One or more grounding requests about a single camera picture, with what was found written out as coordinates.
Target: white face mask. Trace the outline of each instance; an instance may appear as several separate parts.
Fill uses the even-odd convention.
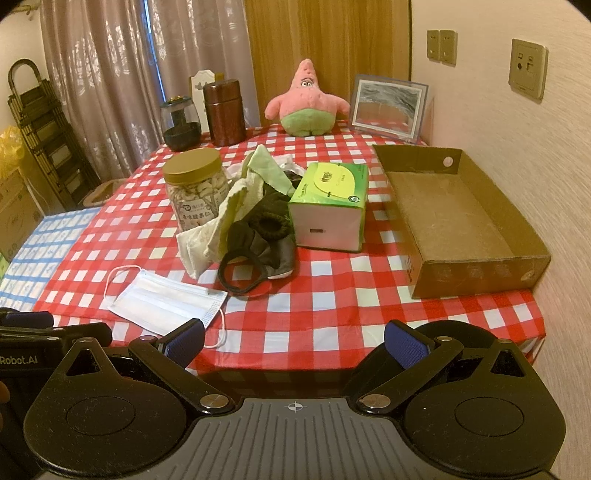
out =
[[[222,335],[215,348],[225,340],[225,319],[222,303],[228,295],[225,291],[188,285],[164,278],[144,270],[139,265],[123,265],[114,268],[107,276],[103,298],[106,300],[111,275],[125,268],[139,268],[138,275],[111,303],[103,302],[111,312],[140,327],[167,335],[190,319],[200,319],[207,328],[218,311],[222,314]]]

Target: light switch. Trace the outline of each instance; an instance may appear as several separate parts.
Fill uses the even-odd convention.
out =
[[[439,30],[427,30],[427,58],[439,61]]]
[[[441,62],[456,66],[457,32],[454,30],[441,30]]]
[[[548,49],[537,43],[513,39],[509,85],[515,90],[541,100],[544,96]]]

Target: ladder handle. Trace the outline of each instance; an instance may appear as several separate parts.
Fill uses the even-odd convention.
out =
[[[8,70],[8,84],[10,85],[10,89],[12,90],[12,92],[14,93],[14,95],[18,99],[20,99],[21,96],[17,92],[17,88],[14,86],[14,72],[21,65],[29,65],[32,68],[33,73],[35,74],[35,77],[37,78],[37,82],[39,82],[39,84],[41,84],[41,74],[39,73],[39,69],[37,68],[37,65],[35,65],[35,62],[32,60],[29,60],[29,59],[17,60],[16,62],[14,62],[12,64],[12,67],[10,67],[10,70]]]

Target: finger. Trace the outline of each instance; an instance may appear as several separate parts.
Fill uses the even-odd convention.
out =
[[[6,385],[0,382],[0,403],[6,403],[8,400],[10,400],[10,392]]]

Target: tablecloth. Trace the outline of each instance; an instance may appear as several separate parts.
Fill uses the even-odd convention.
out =
[[[45,217],[10,263],[0,284],[0,307],[30,312],[45,285],[100,208]]]
[[[199,372],[323,371],[353,368],[383,341],[384,324],[400,319],[416,327],[451,318],[493,331],[522,344],[529,354],[545,335],[542,315],[528,290],[461,298],[414,300],[410,296],[399,237],[385,213],[387,178],[372,146],[384,138],[349,131],[343,122],[330,135],[296,138],[280,125],[249,131],[246,141],[223,147],[224,165],[243,160],[258,144],[271,154],[292,153],[299,165],[314,161],[368,163],[369,192],[363,250],[358,254],[297,249],[297,268],[284,280],[265,283],[248,297],[229,297],[224,305],[227,340],[203,351],[191,365]],[[160,148],[102,208],[73,245],[36,307],[57,316],[58,324],[106,321],[115,340],[125,343],[144,333],[104,308],[103,289],[111,269],[136,264],[159,275],[191,283],[175,239],[176,219],[166,196],[161,169],[173,153]],[[199,284],[221,289],[217,265]],[[108,291],[111,301],[135,277],[120,274]],[[248,281],[248,265],[233,267],[231,278]],[[206,343],[219,336],[218,316]],[[226,380],[242,380],[228,374]]]

